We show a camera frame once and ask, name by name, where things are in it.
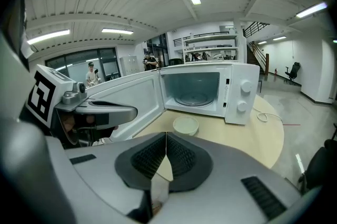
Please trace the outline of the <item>person's left hand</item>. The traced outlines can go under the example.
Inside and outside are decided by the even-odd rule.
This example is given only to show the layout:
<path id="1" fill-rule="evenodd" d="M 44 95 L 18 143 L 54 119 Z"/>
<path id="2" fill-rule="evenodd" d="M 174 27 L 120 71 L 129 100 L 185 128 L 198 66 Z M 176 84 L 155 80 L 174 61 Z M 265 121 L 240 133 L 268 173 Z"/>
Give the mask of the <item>person's left hand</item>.
<path id="1" fill-rule="evenodd" d="M 76 130 L 74 130 L 75 127 L 74 116 L 72 114 L 65 113 L 61 114 L 60 119 L 68 142 L 71 145 L 75 146 L 78 143 L 78 135 Z"/>

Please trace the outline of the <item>dark staircase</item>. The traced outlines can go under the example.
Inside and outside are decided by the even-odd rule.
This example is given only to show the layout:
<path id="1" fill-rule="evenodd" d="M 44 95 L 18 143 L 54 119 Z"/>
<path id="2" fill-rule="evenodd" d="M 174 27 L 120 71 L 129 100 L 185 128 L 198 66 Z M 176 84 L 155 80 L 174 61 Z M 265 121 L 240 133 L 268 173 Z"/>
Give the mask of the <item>dark staircase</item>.
<path id="1" fill-rule="evenodd" d="M 248 41 L 249 37 L 269 26 L 268 23 L 253 22 L 246 29 L 242 29 L 243 36 L 247 40 L 247 62 L 249 64 L 258 65 L 260 74 L 268 76 L 269 74 L 269 55 L 264 55 L 255 41 Z"/>

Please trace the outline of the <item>grey lockers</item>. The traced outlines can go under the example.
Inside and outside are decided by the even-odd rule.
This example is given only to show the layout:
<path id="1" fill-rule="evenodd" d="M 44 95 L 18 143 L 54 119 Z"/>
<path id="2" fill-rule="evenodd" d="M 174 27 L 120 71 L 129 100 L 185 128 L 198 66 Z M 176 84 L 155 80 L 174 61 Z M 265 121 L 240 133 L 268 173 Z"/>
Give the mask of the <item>grey lockers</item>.
<path id="1" fill-rule="evenodd" d="M 124 76 L 137 74 L 140 72 L 136 56 L 120 57 L 121 69 Z"/>

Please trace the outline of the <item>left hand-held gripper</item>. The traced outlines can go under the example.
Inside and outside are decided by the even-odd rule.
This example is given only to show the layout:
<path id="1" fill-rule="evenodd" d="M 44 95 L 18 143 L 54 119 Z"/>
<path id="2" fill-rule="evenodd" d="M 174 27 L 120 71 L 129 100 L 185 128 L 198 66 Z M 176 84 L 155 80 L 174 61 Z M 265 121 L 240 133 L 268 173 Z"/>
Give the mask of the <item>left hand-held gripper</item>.
<path id="1" fill-rule="evenodd" d="M 66 149 L 108 144 L 116 126 L 134 120 L 138 114 L 133 106 L 90 100 L 83 82 L 50 67 L 36 65 L 31 73 L 35 85 L 25 104 L 25 119 L 38 125 L 45 135 L 59 139 Z M 68 142 L 61 123 L 61 114 L 65 113 L 75 118 L 75 146 Z"/>

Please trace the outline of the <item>black office chair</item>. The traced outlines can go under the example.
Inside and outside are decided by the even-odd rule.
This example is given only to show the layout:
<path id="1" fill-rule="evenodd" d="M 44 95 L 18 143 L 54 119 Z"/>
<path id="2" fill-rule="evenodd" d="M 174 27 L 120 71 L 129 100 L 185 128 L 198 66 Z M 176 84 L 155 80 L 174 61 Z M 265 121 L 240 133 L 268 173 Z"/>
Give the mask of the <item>black office chair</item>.
<path id="1" fill-rule="evenodd" d="M 332 138 L 327 139 L 313 156 L 306 171 L 298 179 L 300 193 L 305 194 L 309 190 L 323 186 L 330 177 L 337 174 L 337 123 L 333 124 Z"/>
<path id="2" fill-rule="evenodd" d="M 300 65 L 299 62 L 295 62 L 295 63 L 292 65 L 291 70 L 289 70 L 289 68 L 286 67 L 286 72 L 285 72 L 285 74 L 286 74 L 287 77 L 288 77 L 288 84 L 289 84 L 289 85 L 294 85 L 294 80 L 297 78 L 297 76 L 298 76 L 298 71 L 299 71 L 300 68 L 301 68 L 301 65 Z"/>

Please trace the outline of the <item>glass turntable plate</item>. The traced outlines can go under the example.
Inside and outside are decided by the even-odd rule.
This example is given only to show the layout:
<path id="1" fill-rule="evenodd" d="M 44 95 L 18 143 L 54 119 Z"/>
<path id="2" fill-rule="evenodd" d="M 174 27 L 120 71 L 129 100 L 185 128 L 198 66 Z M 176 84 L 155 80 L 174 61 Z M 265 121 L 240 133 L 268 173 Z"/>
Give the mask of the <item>glass turntable plate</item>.
<path id="1" fill-rule="evenodd" d="M 179 105 L 186 107 L 203 107 L 213 101 L 208 95 L 198 92 L 184 93 L 174 99 Z"/>

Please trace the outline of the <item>small round dish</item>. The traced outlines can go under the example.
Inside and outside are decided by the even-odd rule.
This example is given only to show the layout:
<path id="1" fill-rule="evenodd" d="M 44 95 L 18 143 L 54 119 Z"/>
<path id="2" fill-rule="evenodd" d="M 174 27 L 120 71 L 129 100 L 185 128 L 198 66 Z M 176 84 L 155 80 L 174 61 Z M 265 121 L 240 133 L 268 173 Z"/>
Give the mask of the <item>small round dish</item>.
<path id="1" fill-rule="evenodd" d="M 180 116 L 173 121 L 176 134 L 194 136 L 199 129 L 199 122 L 191 116 Z"/>

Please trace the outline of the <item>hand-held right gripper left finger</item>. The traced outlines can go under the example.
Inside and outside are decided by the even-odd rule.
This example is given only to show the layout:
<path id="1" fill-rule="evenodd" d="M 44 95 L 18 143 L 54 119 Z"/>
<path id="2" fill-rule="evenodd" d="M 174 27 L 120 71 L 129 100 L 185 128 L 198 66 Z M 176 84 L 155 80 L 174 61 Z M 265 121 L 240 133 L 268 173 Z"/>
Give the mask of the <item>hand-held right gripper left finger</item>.
<path id="1" fill-rule="evenodd" d="M 76 224 L 167 224 L 151 190 L 165 155 L 165 133 L 66 150 Z"/>

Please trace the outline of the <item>white shelving unit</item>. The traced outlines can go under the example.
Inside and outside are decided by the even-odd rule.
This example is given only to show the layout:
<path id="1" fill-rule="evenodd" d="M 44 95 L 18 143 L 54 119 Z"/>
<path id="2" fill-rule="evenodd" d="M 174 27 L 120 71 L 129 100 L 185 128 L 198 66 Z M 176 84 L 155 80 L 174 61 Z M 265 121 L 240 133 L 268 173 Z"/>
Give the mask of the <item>white shelving unit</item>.
<path id="1" fill-rule="evenodd" d="M 239 59 L 239 40 L 229 32 L 199 34 L 182 38 L 184 63 L 236 62 Z"/>

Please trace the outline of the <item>dark framed glass partition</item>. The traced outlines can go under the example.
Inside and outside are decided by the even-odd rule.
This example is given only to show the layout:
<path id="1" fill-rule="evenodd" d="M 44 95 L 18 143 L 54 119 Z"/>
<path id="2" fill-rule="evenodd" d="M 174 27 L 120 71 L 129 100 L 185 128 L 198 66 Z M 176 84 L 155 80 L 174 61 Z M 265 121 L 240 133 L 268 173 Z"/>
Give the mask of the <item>dark framed glass partition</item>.
<path id="1" fill-rule="evenodd" d="M 86 74 L 89 62 L 93 62 L 94 68 L 98 69 L 101 82 L 107 82 L 122 76 L 115 48 L 91 49 L 70 53 L 46 60 L 45 65 L 76 82 L 83 82 L 87 85 Z"/>

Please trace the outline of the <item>white microwave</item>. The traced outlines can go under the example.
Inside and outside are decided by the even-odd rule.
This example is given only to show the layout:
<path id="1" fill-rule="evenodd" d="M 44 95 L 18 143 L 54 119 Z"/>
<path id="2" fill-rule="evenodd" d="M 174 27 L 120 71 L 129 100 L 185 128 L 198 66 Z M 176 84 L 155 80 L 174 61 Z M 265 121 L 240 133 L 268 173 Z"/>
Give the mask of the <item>white microwave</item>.
<path id="1" fill-rule="evenodd" d="M 119 125 L 110 140 L 131 139 L 165 110 L 223 118 L 245 125 L 250 117 L 259 81 L 259 68 L 238 62 L 199 62 L 164 67 L 124 76 L 87 90 L 91 99 L 136 107 L 137 117 Z M 213 101 L 203 107 L 179 105 L 175 97 L 198 92 Z"/>

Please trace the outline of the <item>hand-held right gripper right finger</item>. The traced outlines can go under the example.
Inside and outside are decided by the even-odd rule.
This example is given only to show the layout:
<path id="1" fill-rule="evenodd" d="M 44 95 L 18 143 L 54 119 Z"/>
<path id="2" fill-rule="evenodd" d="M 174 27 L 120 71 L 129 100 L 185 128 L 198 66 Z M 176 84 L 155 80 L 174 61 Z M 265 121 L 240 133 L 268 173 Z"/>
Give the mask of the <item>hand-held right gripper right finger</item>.
<path id="1" fill-rule="evenodd" d="M 157 224 L 266 224 L 291 208 L 299 192 L 233 147 L 167 134 L 173 180 Z"/>

